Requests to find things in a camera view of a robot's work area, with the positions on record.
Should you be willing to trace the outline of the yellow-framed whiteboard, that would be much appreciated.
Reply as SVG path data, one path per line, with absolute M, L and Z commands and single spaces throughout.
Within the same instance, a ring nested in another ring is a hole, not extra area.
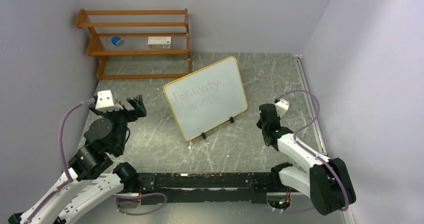
M 205 135 L 248 109 L 234 56 L 167 83 L 163 92 L 186 141 Z

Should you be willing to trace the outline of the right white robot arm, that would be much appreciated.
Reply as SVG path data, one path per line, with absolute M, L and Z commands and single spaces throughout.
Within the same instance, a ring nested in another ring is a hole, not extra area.
M 298 167 L 286 162 L 272 168 L 270 185 L 276 191 L 295 189 L 309 197 L 314 209 L 322 215 L 343 210 L 356 202 L 345 162 L 331 159 L 304 144 L 292 130 L 281 125 L 288 110 L 286 101 L 259 106 L 257 127 L 266 146 L 290 157 Z

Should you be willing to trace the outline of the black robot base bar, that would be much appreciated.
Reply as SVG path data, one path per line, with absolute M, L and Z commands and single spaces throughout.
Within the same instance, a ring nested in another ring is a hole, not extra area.
M 266 204 L 287 187 L 270 172 L 140 173 L 134 192 L 158 192 L 168 203 L 238 202 Z

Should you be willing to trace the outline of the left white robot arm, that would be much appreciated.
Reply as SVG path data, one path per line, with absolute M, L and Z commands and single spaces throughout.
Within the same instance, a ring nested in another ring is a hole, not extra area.
M 78 104 L 99 116 L 84 134 L 85 143 L 70 160 L 62 160 L 63 174 L 49 191 L 25 212 L 14 213 L 9 223 L 75 223 L 92 208 L 119 192 L 138 186 L 138 173 L 127 162 L 113 167 L 112 157 L 124 153 L 128 124 L 146 117 L 142 95 L 127 98 L 127 109 L 110 90 L 99 91 Z

